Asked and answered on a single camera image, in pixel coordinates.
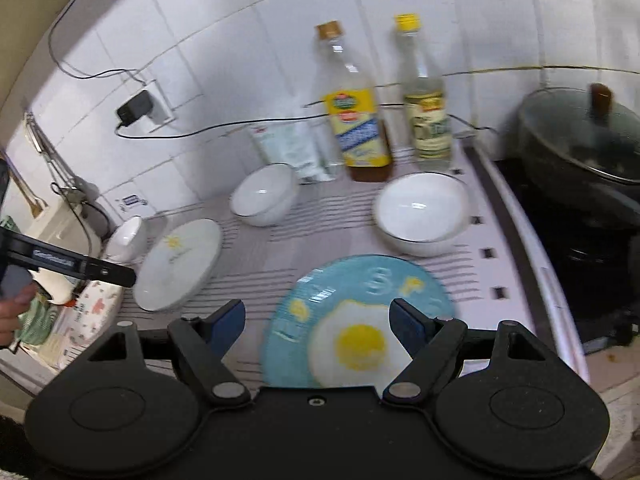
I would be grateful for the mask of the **person's left hand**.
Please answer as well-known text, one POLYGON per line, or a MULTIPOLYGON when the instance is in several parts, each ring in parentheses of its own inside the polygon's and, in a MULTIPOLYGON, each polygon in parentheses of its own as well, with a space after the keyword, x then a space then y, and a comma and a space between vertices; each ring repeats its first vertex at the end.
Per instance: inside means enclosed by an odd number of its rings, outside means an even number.
POLYGON ((0 304, 0 346, 9 346, 14 341, 15 333, 22 328, 20 315, 27 312, 30 303, 36 296, 38 287, 35 282, 25 286, 20 293, 0 304))

